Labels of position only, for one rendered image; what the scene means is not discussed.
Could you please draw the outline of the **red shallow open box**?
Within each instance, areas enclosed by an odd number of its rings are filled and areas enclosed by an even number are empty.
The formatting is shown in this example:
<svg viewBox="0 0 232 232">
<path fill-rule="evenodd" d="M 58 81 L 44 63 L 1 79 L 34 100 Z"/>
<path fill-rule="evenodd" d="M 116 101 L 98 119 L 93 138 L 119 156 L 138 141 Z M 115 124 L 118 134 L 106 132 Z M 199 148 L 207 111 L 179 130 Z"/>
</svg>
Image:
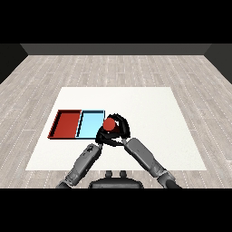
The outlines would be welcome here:
<svg viewBox="0 0 232 232">
<path fill-rule="evenodd" d="M 59 110 L 49 131 L 48 139 L 74 140 L 81 112 L 81 110 Z"/>
</svg>

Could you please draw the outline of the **light blue shallow open box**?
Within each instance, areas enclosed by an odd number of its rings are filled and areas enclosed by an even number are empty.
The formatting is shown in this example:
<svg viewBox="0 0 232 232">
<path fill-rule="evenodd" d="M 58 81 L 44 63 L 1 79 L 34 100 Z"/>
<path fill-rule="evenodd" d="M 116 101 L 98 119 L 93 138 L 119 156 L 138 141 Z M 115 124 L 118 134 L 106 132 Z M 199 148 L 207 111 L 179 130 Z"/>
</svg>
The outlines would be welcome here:
<svg viewBox="0 0 232 232">
<path fill-rule="evenodd" d="M 104 118 L 104 110 L 83 110 L 76 130 L 76 139 L 94 140 Z"/>
</svg>

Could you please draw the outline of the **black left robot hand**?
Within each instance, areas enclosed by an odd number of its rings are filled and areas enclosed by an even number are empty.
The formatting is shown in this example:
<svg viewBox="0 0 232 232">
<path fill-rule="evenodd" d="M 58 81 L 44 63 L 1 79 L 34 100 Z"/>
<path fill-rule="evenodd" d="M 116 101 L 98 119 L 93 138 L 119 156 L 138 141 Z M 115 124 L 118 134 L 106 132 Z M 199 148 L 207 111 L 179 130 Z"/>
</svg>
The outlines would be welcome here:
<svg viewBox="0 0 232 232">
<path fill-rule="evenodd" d="M 112 147 L 122 146 L 121 142 L 116 141 L 120 137 L 120 134 L 117 132 L 108 132 L 103 127 L 98 129 L 96 134 L 95 142 L 98 144 L 106 144 Z"/>
</svg>

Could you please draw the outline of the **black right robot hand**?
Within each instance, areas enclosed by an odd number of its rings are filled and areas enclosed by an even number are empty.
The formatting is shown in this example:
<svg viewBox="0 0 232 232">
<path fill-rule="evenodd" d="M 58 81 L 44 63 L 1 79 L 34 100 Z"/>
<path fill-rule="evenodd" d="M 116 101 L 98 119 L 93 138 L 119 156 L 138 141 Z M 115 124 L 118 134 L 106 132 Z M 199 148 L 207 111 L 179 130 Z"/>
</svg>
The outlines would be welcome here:
<svg viewBox="0 0 232 232">
<path fill-rule="evenodd" d="M 119 123 L 115 125 L 112 132 L 118 133 L 122 139 L 128 139 L 131 136 L 130 126 L 125 118 L 118 113 L 110 114 L 109 118 Z"/>
</svg>

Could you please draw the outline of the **small red can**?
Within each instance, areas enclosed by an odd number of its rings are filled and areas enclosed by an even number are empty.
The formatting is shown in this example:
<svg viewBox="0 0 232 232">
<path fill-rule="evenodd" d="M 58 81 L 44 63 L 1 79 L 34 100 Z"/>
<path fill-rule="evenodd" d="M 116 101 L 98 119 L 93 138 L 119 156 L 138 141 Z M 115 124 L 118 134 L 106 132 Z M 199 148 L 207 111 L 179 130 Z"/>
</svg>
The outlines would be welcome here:
<svg viewBox="0 0 232 232">
<path fill-rule="evenodd" d="M 112 118 L 107 118 L 103 122 L 103 128 L 108 132 L 118 132 L 119 127 L 116 124 L 115 120 Z"/>
</svg>

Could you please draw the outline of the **dark grey robot body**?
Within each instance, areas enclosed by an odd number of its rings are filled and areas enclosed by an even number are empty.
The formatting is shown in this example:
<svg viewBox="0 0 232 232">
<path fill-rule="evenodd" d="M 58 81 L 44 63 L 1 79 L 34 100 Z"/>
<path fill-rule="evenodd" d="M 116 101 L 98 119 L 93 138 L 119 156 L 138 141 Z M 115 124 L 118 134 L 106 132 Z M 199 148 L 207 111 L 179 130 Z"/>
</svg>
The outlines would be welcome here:
<svg viewBox="0 0 232 232">
<path fill-rule="evenodd" d="M 120 176 L 114 178 L 112 171 L 107 170 L 103 179 L 92 181 L 89 189 L 143 189 L 140 181 L 129 179 L 125 170 L 120 171 Z"/>
</svg>

